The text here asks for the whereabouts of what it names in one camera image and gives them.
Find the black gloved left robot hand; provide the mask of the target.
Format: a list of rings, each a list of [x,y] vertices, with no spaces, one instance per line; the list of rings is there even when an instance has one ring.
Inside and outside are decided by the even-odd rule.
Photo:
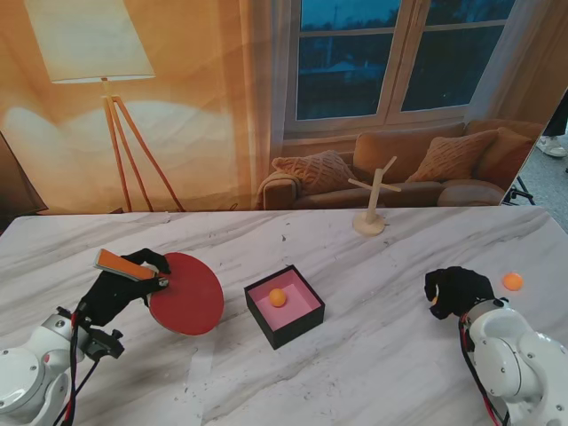
[[[122,312],[130,302],[164,290],[158,276],[147,280],[131,280],[122,275],[103,271],[81,298],[77,310],[82,318],[91,319],[93,326],[103,327]]]

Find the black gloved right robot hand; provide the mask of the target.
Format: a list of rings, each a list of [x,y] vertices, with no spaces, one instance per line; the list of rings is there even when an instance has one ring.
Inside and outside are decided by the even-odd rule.
[[[430,312],[438,320],[450,314],[461,317],[476,304],[494,299],[492,284],[486,276],[460,266],[427,272],[424,292],[432,302]]]

